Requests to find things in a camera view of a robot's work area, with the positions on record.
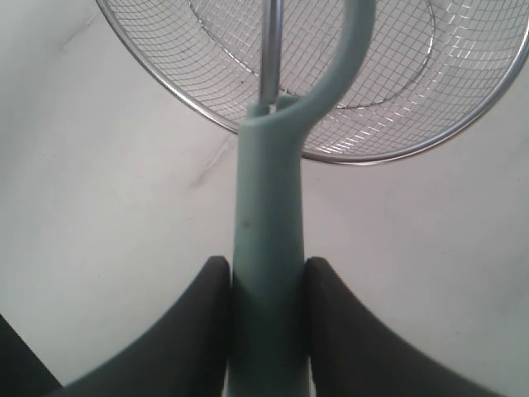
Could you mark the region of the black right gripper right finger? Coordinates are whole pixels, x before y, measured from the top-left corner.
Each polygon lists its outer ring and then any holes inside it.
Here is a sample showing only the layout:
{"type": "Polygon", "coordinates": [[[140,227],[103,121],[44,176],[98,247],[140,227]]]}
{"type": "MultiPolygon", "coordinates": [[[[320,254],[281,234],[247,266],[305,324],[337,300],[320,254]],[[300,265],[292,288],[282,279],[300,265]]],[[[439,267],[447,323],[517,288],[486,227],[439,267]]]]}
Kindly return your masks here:
{"type": "Polygon", "coordinates": [[[352,293],[329,262],[306,261],[308,353],[319,396],[495,396],[406,342],[352,293]]]}

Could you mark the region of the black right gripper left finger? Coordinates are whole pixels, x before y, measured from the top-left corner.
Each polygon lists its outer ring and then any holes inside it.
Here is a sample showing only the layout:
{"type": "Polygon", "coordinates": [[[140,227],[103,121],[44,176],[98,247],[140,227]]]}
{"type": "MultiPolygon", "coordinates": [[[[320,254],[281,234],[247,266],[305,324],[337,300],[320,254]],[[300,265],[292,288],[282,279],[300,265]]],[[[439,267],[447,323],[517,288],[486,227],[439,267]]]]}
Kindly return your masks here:
{"type": "Polygon", "coordinates": [[[231,273],[210,257],[143,335],[58,396],[220,396],[231,331],[231,273]]]}

